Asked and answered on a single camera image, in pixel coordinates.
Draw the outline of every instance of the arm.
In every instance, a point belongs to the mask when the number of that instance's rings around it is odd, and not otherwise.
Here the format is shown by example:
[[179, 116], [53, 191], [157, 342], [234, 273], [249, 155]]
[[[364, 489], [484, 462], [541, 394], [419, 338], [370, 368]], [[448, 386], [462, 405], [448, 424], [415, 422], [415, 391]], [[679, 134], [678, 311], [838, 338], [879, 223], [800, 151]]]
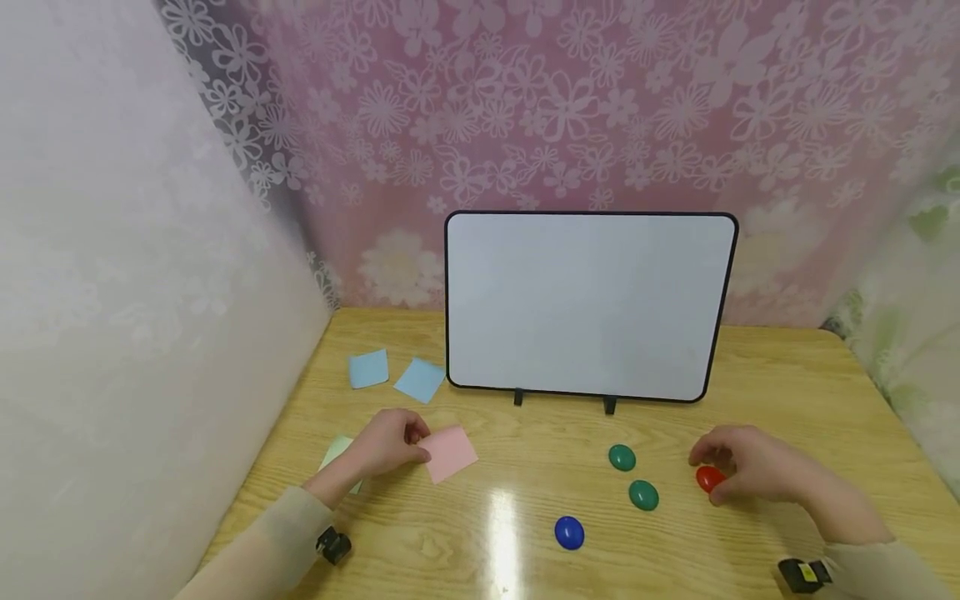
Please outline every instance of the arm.
[[350, 489], [361, 479], [428, 461], [416, 443], [429, 434], [416, 413], [380, 411], [347, 451], [301, 487], [289, 488], [175, 600], [270, 600], [294, 588], [313, 566], [317, 538]]
[[833, 583], [825, 598], [951, 598], [920, 557], [896, 541], [866, 494], [797, 448], [755, 427], [722, 425], [697, 441], [689, 462], [732, 473], [710, 493], [713, 504], [744, 496], [800, 504], [827, 542], [824, 564]]

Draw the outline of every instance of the hand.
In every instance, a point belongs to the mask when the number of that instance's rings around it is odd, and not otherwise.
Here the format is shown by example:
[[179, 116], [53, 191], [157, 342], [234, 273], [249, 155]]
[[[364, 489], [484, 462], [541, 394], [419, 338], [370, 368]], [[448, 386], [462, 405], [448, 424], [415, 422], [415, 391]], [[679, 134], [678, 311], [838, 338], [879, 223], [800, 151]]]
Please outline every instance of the hand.
[[894, 540], [870, 498], [797, 448], [751, 425], [720, 425], [697, 440], [690, 464], [713, 463], [733, 475], [713, 488], [710, 502], [755, 496], [796, 502], [820, 536], [852, 545]]
[[710, 493], [710, 502], [718, 506], [745, 496], [803, 503], [808, 491], [839, 479], [797, 448], [751, 425], [714, 427], [690, 450], [689, 462], [732, 471]]
[[417, 413], [385, 409], [370, 419], [343, 457], [356, 465], [361, 478], [374, 477], [407, 463], [429, 461], [430, 453], [417, 445], [428, 435], [430, 428]]

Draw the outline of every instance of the blue magnet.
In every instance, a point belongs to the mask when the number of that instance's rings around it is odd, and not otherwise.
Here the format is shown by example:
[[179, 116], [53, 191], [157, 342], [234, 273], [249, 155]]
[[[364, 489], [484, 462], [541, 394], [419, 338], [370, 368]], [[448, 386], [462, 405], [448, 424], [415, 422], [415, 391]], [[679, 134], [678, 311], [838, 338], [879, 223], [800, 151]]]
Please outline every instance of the blue magnet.
[[553, 526], [557, 542], [567, 550], [576, 550], [584, 545], [584, 526], [572, 516], [561, 516]]

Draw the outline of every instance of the whiteboard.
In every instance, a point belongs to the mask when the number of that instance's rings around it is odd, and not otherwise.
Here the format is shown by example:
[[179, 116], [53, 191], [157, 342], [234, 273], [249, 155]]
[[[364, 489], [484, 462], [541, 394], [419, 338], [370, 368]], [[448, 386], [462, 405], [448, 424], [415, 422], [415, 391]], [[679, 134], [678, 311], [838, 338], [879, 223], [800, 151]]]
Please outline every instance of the whiteboard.
[[699, 400], [737, 231], [727, 213], [452, 213], [447, 379]]

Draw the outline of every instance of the red magnet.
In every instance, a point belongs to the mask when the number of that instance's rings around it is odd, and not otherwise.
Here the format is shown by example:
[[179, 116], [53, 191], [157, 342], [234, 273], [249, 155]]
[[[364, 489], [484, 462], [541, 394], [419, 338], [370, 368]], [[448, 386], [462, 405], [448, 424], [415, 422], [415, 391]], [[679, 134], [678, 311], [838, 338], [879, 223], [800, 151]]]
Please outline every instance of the red magnet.
[[706, 493], [712, 492], [713, 488], [719, 486], [725, 479], [727, 479], [727, 475], [724, 475], [723, 471], [717, 467], [703, 465], [697, 469], [697, 483]]

